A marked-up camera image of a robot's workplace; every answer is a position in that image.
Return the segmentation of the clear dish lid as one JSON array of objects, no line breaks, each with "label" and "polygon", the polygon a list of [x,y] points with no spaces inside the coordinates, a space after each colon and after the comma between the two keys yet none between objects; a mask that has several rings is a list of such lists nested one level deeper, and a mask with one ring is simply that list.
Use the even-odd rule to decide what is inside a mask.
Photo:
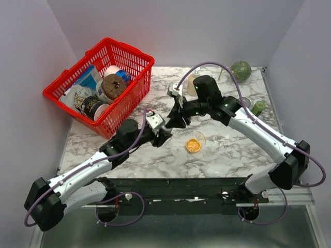
[{"label": "clear dish lid", "polygon": [[206,144],[206,137],[204,136],[203,133],[197,131],[197,132],[195,133],[195,137],[196,137],[196,140],[197,140],[201,145]]}]

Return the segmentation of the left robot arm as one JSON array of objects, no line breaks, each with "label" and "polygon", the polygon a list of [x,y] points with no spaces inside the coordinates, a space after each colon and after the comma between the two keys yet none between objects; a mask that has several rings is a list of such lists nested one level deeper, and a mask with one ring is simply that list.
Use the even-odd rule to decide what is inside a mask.
[{"label": "left robot arm", "polygon": [[126,119],[115,135],[87,161],[50,180],[36,179],[24,203],[27,211],[24,225],[37,225],[42,231],[47,231],[70,210],[94,202],[111,203],[115,196],[112,188],[100,182],[92,189],[87,185],[126,161],[131,150],[146,143],[162,146],[172,136],[168,122],[169,118],[149,114],[139,128],[134,119]]}]

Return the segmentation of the small pill bottle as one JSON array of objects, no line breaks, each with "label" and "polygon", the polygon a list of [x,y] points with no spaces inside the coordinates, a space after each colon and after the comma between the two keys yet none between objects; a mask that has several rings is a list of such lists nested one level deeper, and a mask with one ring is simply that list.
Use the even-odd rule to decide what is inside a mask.
[{"label": "small pill bottle", "polygon": [[166,125],[163,125],[162,127],[162,130],[164,130],[165,132],[171,132],[172,129],[169,129],[166,127]]}]

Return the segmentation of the orange pill dish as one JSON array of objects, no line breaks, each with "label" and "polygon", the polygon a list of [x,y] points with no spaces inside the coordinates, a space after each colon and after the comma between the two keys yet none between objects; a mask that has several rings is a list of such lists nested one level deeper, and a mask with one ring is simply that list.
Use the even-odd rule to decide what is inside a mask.
[{"label": "orange pill dish", "polygon": [[195,138],[192,138],[186,142],[186,149],[190,153],[199,152],[201,147],[202,147],[201,143]]}]

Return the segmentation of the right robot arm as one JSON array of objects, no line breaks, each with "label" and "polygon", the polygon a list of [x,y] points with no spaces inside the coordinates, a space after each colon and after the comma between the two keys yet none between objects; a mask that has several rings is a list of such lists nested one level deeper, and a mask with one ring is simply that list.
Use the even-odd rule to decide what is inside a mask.
[{"label": "right robot arm", "polygon": [[310,145],[281,136],[261,120],[249,118],[240,101],[232,96],[222,96],[215,79],[203,75],[193,81],[198,98],[187,101],[183,88],[177,83],[168,86],[168,95],[174,98],[174,106],[168,115],[167,128],[185,128],[190,118],[208,114],[213,120],[240,132],[262,148],[275,162],[275,166],[248,176],[238,189],[243,202],[252,201],[267,189],[290,190],[308,167]]}]

